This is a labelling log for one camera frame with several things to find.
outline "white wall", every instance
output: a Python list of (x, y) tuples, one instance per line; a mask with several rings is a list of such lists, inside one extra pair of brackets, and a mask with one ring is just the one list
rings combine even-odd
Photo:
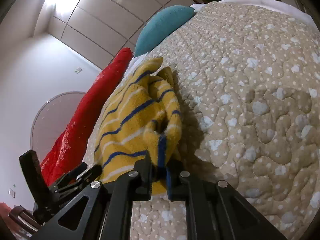
[(0, 54), (32, 37), (45, 0), (16, 0), (0, 24)]
[[(100, 70), (49, 34), (29, 38), (0, 61), (0, 202), (33, 209), (19, 165), (30, 149), (32, 122), (43, 104), (68, 92), (86, 92)], [(16, 185), (16, 198), (9, 188)]]

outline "yellow striped towel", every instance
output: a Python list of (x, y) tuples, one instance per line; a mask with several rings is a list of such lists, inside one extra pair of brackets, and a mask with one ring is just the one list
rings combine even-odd
[[(149, 152), (154, 165), (165, 167), (181, 138), (179, 103), (173, 92), (171, 69), (151, 76), (162, 57), (142, 64), (109, 99), (95, 147), (95, 163), (103, 167), (103, 183), (116, 180), (132, 170), (137, 160)], [(152, 193), (165, 191), (153, 184)]]

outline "red blanket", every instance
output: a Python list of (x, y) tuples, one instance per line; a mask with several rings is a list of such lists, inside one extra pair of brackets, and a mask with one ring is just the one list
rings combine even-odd
[(129, 48), (121, 49), (81, 99), (66, 130), (41, 163), (42, 176), (48, 186), (81, 163), (102, 107), (119, 84), (132, 57)]

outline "beige quilt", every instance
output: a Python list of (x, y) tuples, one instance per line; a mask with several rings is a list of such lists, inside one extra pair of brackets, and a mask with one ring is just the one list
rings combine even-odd
[[(320, 206), (319, 42), (288, 15), (212, 2), (146, 58), (175, 75), (186, 169), (226, 180), (288, 239)], [(186, 239), (184, 203), (135, 202), (131, 239)]]

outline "white stripe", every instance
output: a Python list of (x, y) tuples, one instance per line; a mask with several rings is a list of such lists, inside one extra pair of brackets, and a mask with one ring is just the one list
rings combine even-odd
[(158, 87), (157, 89), (160, 90), (161, 88), (163, 88), (164, 86), (168, 85), (168, 83), (164, 83), (162, 84), (160, 87)]
[(112, 103), (110, 103), (107, 107), (107, 109), (109, 108), (109, 106), (113, 105), (116, 101), (118, 101), (118, 99), (123, 95), (123, 93), (121, 93), (116, 100), (114, 100)]
[(150, 129), (150, 128), (146, 128), (145, 131), (146, 131), (146, 132), (150, 132), (150, 133), (158, 134), (155, 130), (152, 130), (152, 129)]
[[(133, 91), (133, 92), (129, 95), (129, 97), (127, 98), (127, 101), (126, 101), (126, 102), (124, 103), (124, 105), (121, 107), (118, 116), (120, 116), (122, 110), (123, 110), (124, 107), (127, 105), (127, 103), (129, 102), (129, 100), (130, 100), (135, 94), (139, 93), (141, 90), (143, 90), (143, 88), (140, 88), (140, 89), (138, 89), (138, 90), (135, 90), (135, 91)], [(100, 132), (102, 132), (102, 129), (105, 128), (106, 125), (111, 124), (111, 123), (116, 122), (116, 121), (119, 121), (119, 118), (115, 118), (115, 119), (110, 120), (109, 122), (106, 122), (106, 123), (100, 128)]]
[[(156, 114), (156, 118), (158, 118), (159, 115), (164, 114), (164, 111), (161, 110)], [(103, 152), (105, 151), (106, 147), (111, 145), (111, 144), (117, 144), (117, 145), (124, 145), (125, 143), (127, 143), (128, 141), (132, 140), (133, 138), (139, 136), (145, 129), (144, 127), (141, 127), (140, 129), (138, 129), (137, 131), (135, 131), (134, 133), (130, 134), (129, 136), (127, 136), (126, 138), (124, 138), (121, 142), (116, 142), (116, 141), (109, 141), (107, 142), (105, 145), (103, 145), (103, 149), (102, 149), (102, 154), (99, 156), (98, 160), (96, 161), (99, 162), (101, 160), (101, 158), (103, 157)]]
[(126, 101), (126, 102), (123, 104), (123, 106), (121, 107), (118, 116), (120, 116), (122, 110), (123, 110), (124, 107), (127, 105), (127, 103), (129, 102), (129, 100), (130, 100), (135, 94), (139, 93), (139, 92), (140, 92), (141, 90), (143, 90), (143, 89), (144, 89), (144, 88), (139, 88), (139, 89), (133, 91), (133, 92), (128, 96), (127, 101)]
[(171, 129), (171, 128), (177, 128), (181, 130), (181, 127), (176, 125), (176, 124), (170, 124), (167, 129), (165, 129), (164, 133), (167, 134), (167, 132)]
[(137, 136), (139, 136), (140, 134), (142, 134), (144, 131), (144, 127), (140, 128), (139, 130), (137, 130), (136, 132), (130, 134), (128, 137), (124, 138), (121, 142), (116, 142), (116, 141), (109, 141), (107, 142), (103, 148), (102, 148), (102, 153), (105, 151), (105, 149), (107, 148), (107, 146), (111, 145), (111, 144), (116, 144), (116, 145), (121, 145), (123, 146), (125, 143), (127, 143), (128, 141), (132, 140), (133, 138), (136, 138)]
[(169, 101), (169, 103), (167, 104), (167, 106), (165, 107), (165, 109), (168, 110), (169, 106), (170, 106), (171, 103), (173, 103), (173, 102), (178, 102), (178, 100), (175, 99), (175, 98), (172, 98), (172, 99)]
[(133, 170), (133, 168), (134, 168), (134, 165), (128, 165), (128, 166), (124, 166), (119, 169), (116, 169), (115, 171), (110, 172), (106, 178), (101, 180), (101, 182), (105, 182), (106, 180), (110, 179), (112, 176), (119, 174), (123, 171)]

